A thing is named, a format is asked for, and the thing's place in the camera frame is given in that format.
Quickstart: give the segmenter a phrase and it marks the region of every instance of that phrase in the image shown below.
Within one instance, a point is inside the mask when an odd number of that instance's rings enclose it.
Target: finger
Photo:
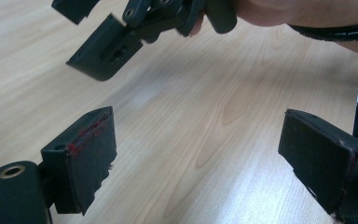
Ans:
[[[201,11],[199,13],[199,18],[197,19],[196,24],[194,24],[194,27],[190,32],[190,36],[197,35],[200,32],[204,16],[205,13]]]

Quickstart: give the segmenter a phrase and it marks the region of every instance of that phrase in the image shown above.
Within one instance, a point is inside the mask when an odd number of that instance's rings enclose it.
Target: black bracket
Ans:
[[[358,217],[357,138],[312,114],[289,109],[279,153],[327,214]]]
[[[112,108],[84,115],[41,153],[39,165],[0,168],[0,223],[52,223],[53,204],[60,214],[86,213],[117,155]]]
[[[96,2],[85,5],[82,0],[55,0],[52,6],[78,24]],[[227,0],[130,0],[122,16],[127,25],[109,15],[67,64],[97,80],[107,80],[144,43],[154,43],[160,33],[176,29],[189,36],[201,11],[219,34],[237,24],[234,8]]]

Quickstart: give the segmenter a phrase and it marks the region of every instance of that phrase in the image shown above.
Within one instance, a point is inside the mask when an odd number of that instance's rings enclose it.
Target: red marking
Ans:
[[[339,198],[336,210],[332,214],[333,216],[335,216],[336,220],[338,220],[338,218],[340,217],[339,208],[343,204],[344,199],[348,194],[348,192],[346,191],[346,188],[348,187],[348,183],[352,180],[352,176],[353,176],[354,168],[356,166],[357,159],[358,159],[358,154],[353,152],[353,150],[351,150],[351,160],[350,160],[350,166],[348,167],[348,175],[346,176],[347,177],[346,182],[343,183],[343,186],[341,188],[341,192],[342,192],[341,197]]]
[[[102,126],[101,130],[95,129],[99,128],[101,124],[103,124],[103,122],[106,121],[108,118],[109,116],[103,114],[103,116],[97,122],[92,123],[87,129],[81,129],[75,141],[67,146],[70,153],[79,153],[83,149],[82,145],[86,142],[86,140],[90,139],[90,137],[96,137],[100,135],[103,129],[106,127],[106,124]]]

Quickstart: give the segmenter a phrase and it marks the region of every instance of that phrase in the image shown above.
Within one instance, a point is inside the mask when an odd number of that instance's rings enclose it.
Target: table surface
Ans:
[[[49,1],[0,1],[0,166],[40,149],[93,109],[115,112],[117,159],[87,214],[54,223],[332,223],[277,152],[284,112],[351,133],[358,55],[287,26],[175,31],[98,82],[65,65],[126,1],[79,26]]]

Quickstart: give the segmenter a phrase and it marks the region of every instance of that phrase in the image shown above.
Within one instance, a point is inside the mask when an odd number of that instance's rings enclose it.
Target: hand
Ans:
[[[358,0],[227,0],[239,18],[258,26],[338,27],[358,24]],[[199,32],[203,14],[192,35]]]

